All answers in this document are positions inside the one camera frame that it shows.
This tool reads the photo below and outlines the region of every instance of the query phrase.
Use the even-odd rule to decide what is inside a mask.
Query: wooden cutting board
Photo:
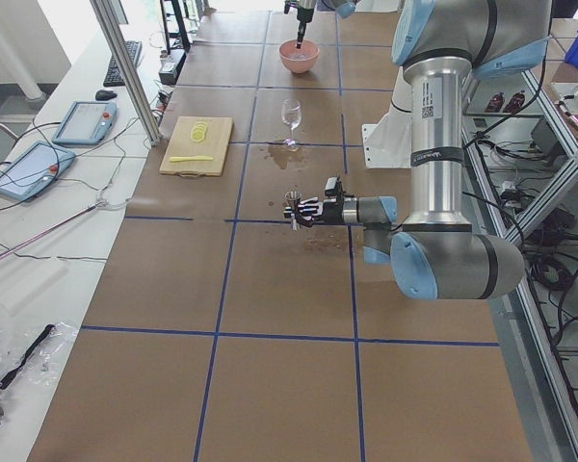
[[[205,140],[191,140],[197,122],[206,122]],[[159,171],[165,175],[193,174],[221,176],[233,119],[231,117],[179,117]],[[171,157],[211,156],[212,161],[170,162]]]

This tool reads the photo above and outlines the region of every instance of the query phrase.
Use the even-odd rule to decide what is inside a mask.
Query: black mouse
[[[111,90],[99,90],[96,92],[96,96],[94,97],[96,101],[109,101],[110,99],[114,99],[118,94],[115,91]]]

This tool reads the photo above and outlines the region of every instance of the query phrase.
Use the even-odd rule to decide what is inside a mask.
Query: pink bowl
[[[296,40],[285,41],[280,48],[280,60],[294,74],[309,70],[319,58],[319,47],[310,40],[302,42],[302,48],[296,48]]]

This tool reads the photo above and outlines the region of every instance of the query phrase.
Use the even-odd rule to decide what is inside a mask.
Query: black keyboard
[[[127,40],[124,44],[128,50],[128,55],[131,57],[131,61],[135,67],[137,67],[137,61],[142,54],[142,43],[140,41]],[[119,73],[118,63],[116,63],[116,59],[112,56],[107,66],[107,75],[105,75],[103,87],[120,87],[123,85],[124,80]]]

